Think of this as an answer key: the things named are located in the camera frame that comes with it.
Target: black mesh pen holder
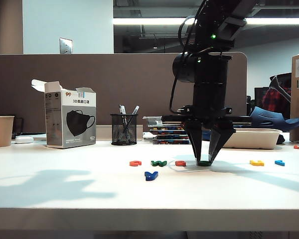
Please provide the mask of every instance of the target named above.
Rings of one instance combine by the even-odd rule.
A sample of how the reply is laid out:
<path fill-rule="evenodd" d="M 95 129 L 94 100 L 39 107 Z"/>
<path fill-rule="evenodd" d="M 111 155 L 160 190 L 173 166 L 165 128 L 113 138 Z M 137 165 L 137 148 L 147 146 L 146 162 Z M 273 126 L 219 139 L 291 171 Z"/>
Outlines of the black mesh pen holder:
<path fill-rule="evenodd" d="M 112 116 L 112 144 L 136 144 L 136 118 L 133 114 L 111 114 Z"/>

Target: cubicle divider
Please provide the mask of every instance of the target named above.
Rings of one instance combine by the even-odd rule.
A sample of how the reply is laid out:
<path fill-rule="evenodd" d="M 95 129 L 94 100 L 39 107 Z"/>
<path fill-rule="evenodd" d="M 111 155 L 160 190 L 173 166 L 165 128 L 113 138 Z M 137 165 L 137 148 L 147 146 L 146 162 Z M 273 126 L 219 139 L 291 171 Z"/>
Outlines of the cubicle divider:
<path fill-rule="evenodd" d="M 31 80 L 59 81 L 63 88 L 90 87 L 97 93 L 97 124 L 111 124 L 119 104 L 131 113 L 140 106 L 143 116 L 171 114 L 168 109 L 177 54 L 73 54 L 0 55 L 0 115 L 24 118 L 25 132 L 44 132 L 44 95 Z M 247 59 L 243 53 L 226 53 L 228 66 L 225 104 L 233 115 L 246 114 Z M 178 82 L 173 108 L 192 102 L 193 84 Z"/>

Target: ceiling light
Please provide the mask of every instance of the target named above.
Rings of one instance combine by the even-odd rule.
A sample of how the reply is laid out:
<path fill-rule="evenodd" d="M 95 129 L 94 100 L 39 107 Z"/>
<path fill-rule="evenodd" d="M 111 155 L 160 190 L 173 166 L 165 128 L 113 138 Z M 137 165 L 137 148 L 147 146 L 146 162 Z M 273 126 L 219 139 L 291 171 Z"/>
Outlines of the ceiling light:
<path fill-rule="evenodd" d="M 299 25 L 299 18 L 246 18 L 250 25 Z"/>
<path fill-rule="evenodd" d="M 181 25 L 185 18 L 113 18 L 114 25 Z M 193 24 L 194 19 L 190 18 L 185 24 Z"/>
<path fill-rule="evenodd" d="M 114 25 L 181 25 L 185 18 L 113 18 Z M 299 25 L 299 18 L 246 18 L 250 25 Z M 190 18 L 185 24 L 193 24 Z"/>

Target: ceiling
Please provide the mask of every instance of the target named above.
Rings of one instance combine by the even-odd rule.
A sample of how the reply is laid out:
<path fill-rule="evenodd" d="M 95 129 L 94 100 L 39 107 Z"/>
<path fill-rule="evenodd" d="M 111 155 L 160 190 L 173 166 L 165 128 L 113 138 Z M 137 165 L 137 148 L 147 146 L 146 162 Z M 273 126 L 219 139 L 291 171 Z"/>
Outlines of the ceiling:
<path fill-rule="evenodd" d="M 202 0 L 113 0 L 113 14 L 114 18 L 187 17 L 196 14 L 201 2 Z M 249 17 L 299 17 L 299 0 L 259 0 Z M 178 26 L 114 25 L 115 52 L 181 52 L 177 32 Z M 236 38 L 235 47 L 296 37 L 299 37 L 299 26 L 246 26 Z"/>

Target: black cable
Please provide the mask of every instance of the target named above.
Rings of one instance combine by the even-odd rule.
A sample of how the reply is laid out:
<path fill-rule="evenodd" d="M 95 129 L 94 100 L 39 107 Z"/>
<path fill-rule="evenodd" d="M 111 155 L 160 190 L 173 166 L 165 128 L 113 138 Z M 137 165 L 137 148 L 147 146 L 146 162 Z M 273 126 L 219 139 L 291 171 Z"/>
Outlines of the black cable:
<path fill-rule="evenodd" d="M 193 15 L 192 15 L 192 16 L 188 16 L 188 17 L 183 21 L 183 23 L 179 26 L 179 29 L 178 29 L 178 41 L 179 41 L 181 47 L 183 47 L 183 48 L 184 48 L 184 43 L 183 43 L 183 41 L 181 40 L 181 31 L 183 30 L 183 26 L 185 25 L 185 22 L 186 22 L 187 20 L 191 19 L 191 18 L 195 18 L 195 16 L 193 16 Z"/>
<path fill-rule="evenodd" d="M 182 61 L 183 61 L 183 58 L 184 58 L 184 55 L 185 55 L 186 48 L 188 47 L 188 42 L 189 42 L 191 33 L 192 33 L 192 31 L 193 31 L 193 29 L 194 29 L 194 26 L 195 26 L 195 24 L 196 24 L 197 17 L 199 16 L 199 14 L 200 14 L 200 12 L 201 12 L 201 10 L 202 10 L 202 8 L 203 8 L 203 6 L 205 5 L 206 2 L 207 2 L 207 0 L 204 0 L 204 1 L 201 3 L 201 5 L 199 6 L 199 8 L 198 8 L 198 11 L 197 11 L 197 13 L 196 13 L 196 15 L 195 15 L 195 18 L 194 18 L 194 22 L 193 22 L 193 24 L 191 25 L 191 28 L 190 28 L 190 30 L 189 30 L 189 33 L 188 33 L 188 36 L 187 36 L 187 39 L 186 39 L 186 43 L 185 43 L 185 45 L 184 45 L 184 47 L 183 47 L 182 55 L 181 55 L 181 57 L 180 57 L 180 65 L 179 65 L 179 68 L 178 68 L 177 73 L 176 73 L 176 75 L 175 75 L 174 83 L 173 83 L 173 86 L 172 86 L 172 89 L 171 89 L 170 101 L 169 101 L 169 111 L 171 111 L 173 114 L 180 114 L 179 112 L 175 112 L 175 111 L 173 111 L 173 109 L 172 109 L 173 98 L 174 98 L 174 92 L 175 92 L 175 87 L 176 87 L 176 83 L 177 83 L 177 79 L 178 79 L 178 74 L 179 74 L 179 72 L 180 72 L 180 70 L 181 70 L 181 68 L 182 68 Z"/>

